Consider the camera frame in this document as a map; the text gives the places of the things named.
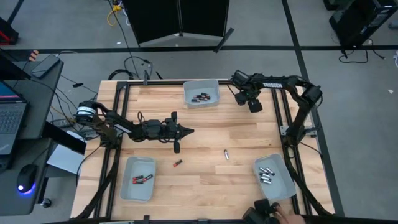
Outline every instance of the laptop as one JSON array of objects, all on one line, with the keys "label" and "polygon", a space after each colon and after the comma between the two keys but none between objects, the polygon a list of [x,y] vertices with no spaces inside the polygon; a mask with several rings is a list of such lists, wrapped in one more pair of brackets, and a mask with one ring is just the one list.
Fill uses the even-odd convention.
[{"label": "laptop", "polygon": [[12,152],[26,109],[27,101],[0,80],[0,156]]}]

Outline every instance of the laptop screen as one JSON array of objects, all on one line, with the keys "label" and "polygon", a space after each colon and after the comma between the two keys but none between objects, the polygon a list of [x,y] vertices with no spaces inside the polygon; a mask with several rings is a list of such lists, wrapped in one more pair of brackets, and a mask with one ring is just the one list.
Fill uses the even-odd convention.
[{"label": "laptop screen", "polygon": [[18,100],[20,97],[3,82],[0,82],[0,101]]}]

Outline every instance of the computer mouse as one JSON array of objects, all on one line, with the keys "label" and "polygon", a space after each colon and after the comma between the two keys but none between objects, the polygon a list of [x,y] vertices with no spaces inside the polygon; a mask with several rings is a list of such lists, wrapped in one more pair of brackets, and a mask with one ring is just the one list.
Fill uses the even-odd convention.
[{"label": "computer mouse", "polygon": [[32,189],[35,182],[37,165],[28,164],[19,171],[17,178],[17,189],[21,193],[28,192]]}]

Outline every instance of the blue light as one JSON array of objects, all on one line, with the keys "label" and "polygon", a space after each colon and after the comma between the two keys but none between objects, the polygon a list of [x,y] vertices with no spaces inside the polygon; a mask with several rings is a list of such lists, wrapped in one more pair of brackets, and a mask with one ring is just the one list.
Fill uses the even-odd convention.
[{"label": "blue light", "polygon": [[28,190],[27,192],[22,193],[22,192],[18,191],[18,192],[19,192],[19,195],[21,195],[21,196],[23,196],[23,197],[30,196],[30,195],[32,195],[32,193],[33,193],[35,187],[36,187],[36,183],[33,183],[32,188],[31,188],[30,190]]}]

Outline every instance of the black partition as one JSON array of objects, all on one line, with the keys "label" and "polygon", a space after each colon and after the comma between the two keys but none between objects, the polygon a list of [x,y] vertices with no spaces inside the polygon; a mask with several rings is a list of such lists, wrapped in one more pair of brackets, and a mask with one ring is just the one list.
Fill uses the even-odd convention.
[{"label": "black partition", "polygon": [[229,0],[123,0],[138,45],[172,34],[224,37]]}]

